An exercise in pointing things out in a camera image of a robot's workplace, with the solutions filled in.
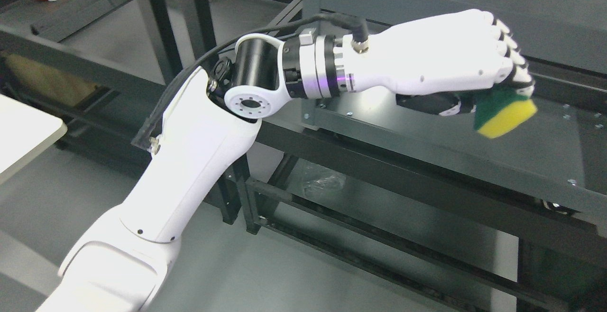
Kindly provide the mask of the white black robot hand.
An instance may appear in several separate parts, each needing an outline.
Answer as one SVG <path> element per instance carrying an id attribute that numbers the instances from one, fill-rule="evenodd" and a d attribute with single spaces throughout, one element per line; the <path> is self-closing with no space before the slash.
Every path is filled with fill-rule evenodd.
<path id="1" fill-rule="evenodd" d="M 381 86 L 412 98 L 412 109 L 442 116 L 475 113 L 481 91 L 534 90 L 512 30 L 478 9 L 392 26 L 368 36 L 366 51 L 345 35 L 342 59 L 349 91 Z"/>

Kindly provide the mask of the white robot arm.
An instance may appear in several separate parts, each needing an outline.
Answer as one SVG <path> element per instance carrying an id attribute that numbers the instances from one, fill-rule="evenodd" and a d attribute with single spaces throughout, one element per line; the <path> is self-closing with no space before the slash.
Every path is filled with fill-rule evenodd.
<path id="1" fill-rule="evenodd" d="M 352 35 L 305 29 L 282 41 L 254 33 L 236 42 L 235 62 L 198 66 L 160 106 L 161 132 L 147 169 L 121 204 L 80 237 L 59 267 L 61 282 L 40 312 L 143 312 L 178 257 L 195 210 L 254 143 L 262 118 L 294 98 L 351 91 Z"/>

